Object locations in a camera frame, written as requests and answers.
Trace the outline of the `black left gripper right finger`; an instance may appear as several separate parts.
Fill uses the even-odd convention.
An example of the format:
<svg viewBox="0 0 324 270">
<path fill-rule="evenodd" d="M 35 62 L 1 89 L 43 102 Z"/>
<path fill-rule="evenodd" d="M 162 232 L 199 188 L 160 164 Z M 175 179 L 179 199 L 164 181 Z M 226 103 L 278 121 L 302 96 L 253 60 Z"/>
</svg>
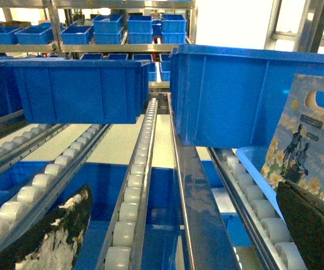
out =
<svg viewBox="0 0 324 270">
<path fill-rule="evenodd" d="M 308 269 L 324 269 L 324 201 L 291 181 L 280 182 L 276 200 Z"/>
</svg>

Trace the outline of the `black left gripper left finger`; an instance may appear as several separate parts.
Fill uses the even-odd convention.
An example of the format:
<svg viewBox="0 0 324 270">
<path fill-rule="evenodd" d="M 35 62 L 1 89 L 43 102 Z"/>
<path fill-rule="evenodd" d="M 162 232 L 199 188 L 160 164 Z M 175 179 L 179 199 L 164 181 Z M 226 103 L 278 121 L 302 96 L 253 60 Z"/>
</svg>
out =
<svg viewBox="0 0 324 270">
<path fill-rule="evenodd" d="M 0 269 L 73 269 L 91 220 L 90 185 L 76 190 L 0 252 Z"/>
</svg>

